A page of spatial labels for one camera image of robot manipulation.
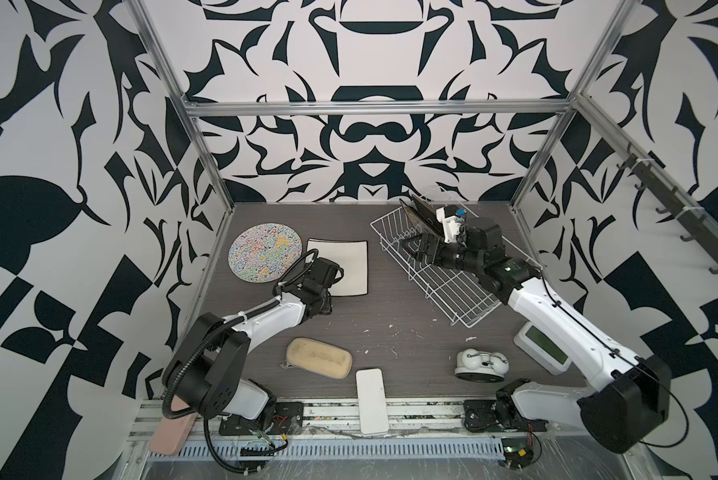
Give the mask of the floral square plate black rim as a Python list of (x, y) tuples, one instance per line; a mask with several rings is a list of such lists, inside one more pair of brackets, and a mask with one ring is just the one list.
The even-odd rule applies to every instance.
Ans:
[(413, 194), (410, 201), (400, 199), (399, 203), (413, 228), (420, 233), (444, 237), (443, 225), (436, 217), (436, 210), (423, 197)]

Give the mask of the colourful speckled round plate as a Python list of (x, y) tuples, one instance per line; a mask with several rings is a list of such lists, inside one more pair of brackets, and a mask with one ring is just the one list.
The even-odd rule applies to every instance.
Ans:
[(299, 234), (280, 223), (248, 228), (232, 242), (227, 261), (232, 273), (248, 283), (268, 283), (280, 278), (301, 256)]

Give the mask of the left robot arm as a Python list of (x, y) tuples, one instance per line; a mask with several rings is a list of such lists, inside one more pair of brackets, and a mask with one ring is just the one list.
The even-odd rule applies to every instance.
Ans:
[[(162, 375), (161, 414), (177, 420), (194, 414), (202, 420), (208, 453), (222, 469), (236, 475), (260, 472), (289, 441), (275, 444), (267, 435), (276, 405), (269, 389), (242, 373), (250, 351), (284, 330), (332, 312), (330, 288), (345, 276), (336, 262), (311, 249), (302, 254), (272, 287), (272, 297), (246, 311), (225, 317), (199, 316), (184, 335)], [(263, 461), (231, 463), (213, 445), (209, 421), (236, 417), (243, 428), (266, 444)]]

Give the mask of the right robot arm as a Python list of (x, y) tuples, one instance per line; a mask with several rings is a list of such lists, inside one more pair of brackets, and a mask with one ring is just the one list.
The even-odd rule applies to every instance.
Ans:
[(520, 379), (496, 394), (497, 425), (519, 429), (533, 420), (586, 430), (607, 450), (622, 454), (664, 424), (677, 398), (672, 371), (657, 356), (643, 358), (575, 311), (520, 257), (510, 257), (500, 228), (458, 224), (453, 239), (423, 232), (401, 240), (416, 261), (474, 275), (479, 285), (546, 335), (586, 379), (583, 388)]

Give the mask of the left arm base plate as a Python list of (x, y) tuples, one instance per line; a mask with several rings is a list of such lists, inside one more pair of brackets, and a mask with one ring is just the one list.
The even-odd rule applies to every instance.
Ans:
[(260, 430), (270, 435), (292, 434), (302, 428), (304, 417), (303, 402), (279, 402), (267, 405), (258, 417), (249, 420), (231, 415), (220, 423), (221, 436), (251, 435)]

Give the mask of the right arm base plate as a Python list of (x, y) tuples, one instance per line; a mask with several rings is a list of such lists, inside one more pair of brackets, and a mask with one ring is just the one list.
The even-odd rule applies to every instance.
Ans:
[(463, 408), (463, 426), (471, 433), (547, 431), (545, 420), (523, 417), (509, 400), (469, 399)]

